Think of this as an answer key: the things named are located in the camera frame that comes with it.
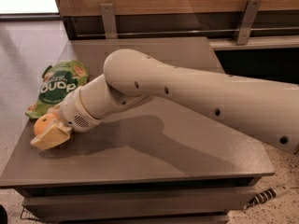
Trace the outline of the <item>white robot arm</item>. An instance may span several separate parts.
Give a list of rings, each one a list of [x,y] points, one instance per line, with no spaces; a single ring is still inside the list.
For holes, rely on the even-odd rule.
[[[71,133],[161,97],[293,155],[299,148],[299,88],[294,84],[175,67],[133,49],[118,49],[103,74],[76,88],[49,114],[31,141],[57,147]]]

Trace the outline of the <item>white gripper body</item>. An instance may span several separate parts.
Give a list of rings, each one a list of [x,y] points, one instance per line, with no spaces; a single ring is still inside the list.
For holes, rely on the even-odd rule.
[[[74,132],[85,133],[100,123],[84,107],[80,98],[81,88],[68,93],[59,103],[58,114],[61,121]]]

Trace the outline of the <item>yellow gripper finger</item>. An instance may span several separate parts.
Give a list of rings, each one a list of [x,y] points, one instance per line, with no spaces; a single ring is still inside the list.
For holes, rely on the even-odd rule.
[[[40,150],[57,147],[70,139],[72,128],[61,121],[54,121],[42,134],[36,135],[30,142]]]
[[[57,114],[59,112],[60,106],[59,105],[55,105],[55,106],[50,106],[47,109],[47,113],[48,114]]]

